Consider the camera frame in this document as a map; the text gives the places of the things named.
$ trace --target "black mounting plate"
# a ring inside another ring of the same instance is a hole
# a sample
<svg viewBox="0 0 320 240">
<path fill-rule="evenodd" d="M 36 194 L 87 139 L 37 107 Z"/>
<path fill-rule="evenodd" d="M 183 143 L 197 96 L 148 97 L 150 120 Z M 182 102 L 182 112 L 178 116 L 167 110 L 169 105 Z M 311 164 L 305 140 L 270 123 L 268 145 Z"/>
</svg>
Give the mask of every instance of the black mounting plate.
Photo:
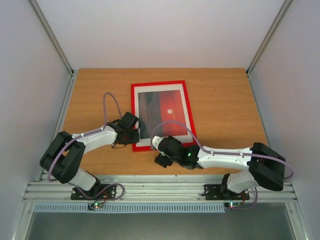
<svg viewBox="0 0 320 240">
<path fill-rule="evenodd" d="M 243 197 L 240 193 L 231 192 L 230 196 L 226 198 L 222 192 L 220 191 L 221 184 L 205 184 L 204 185 L 204 196 L 205 200 L 243 200 Z M 244 196 L 245 200 L 249 200 L 249 192 L 248 190 L 243 190 L 241 194 Z"/>
<path fill-rule="evenodd" d="M 104 189 L 107 186 L 109 186 L 109 184 L 100 184 L 98 192 L 100 192 L 102 189 Z M 83 196 L 83 194 L 76 187 L 72 189 L 72 192 L 73 193 L 71 193 L 71 200 L 89 200 L 88 198 Z M 108 187 L 105 190 L 105 192 L 106 194 L 108 194 L 107 199 L 109 200 L 114 199 L 117 193 L 117 186 Z M 90 200 L 98 200 L 98 199 L 104 199 L 104 198 L 105 198 L 105 194 L 102 192 L 101 194 L 99 194 L 94 198 L 91 198 Z"/>
</svg>

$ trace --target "wooden surface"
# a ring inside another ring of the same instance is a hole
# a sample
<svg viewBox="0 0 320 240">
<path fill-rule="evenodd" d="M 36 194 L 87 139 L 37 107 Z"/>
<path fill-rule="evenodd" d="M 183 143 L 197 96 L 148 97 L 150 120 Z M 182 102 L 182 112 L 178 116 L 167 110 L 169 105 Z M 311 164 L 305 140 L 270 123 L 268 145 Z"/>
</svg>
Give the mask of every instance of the wooden surface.
<svg viewBox="0 0 320 240">
<path fill-rule="evenodd" d="M 103 125 L 103 95 L 111 92 L 122 113 L 131 111 L 130 85 L 185 80 L 198 139 L 212 148 L 239 149 L 266 143 L 265 134 L 243 68 L 124 68 L 80 69 L 63 130 L 83 133 Z M 107 97 L 108 121 L 119 118 Z M 208 168 L 187 170 L 177 164 L 162 168 L 156 152 L 132 152 L 104 146 L 84 155 L 81 167 L 94 175 L 225 174 L 237 170 Z"/>
</svg>

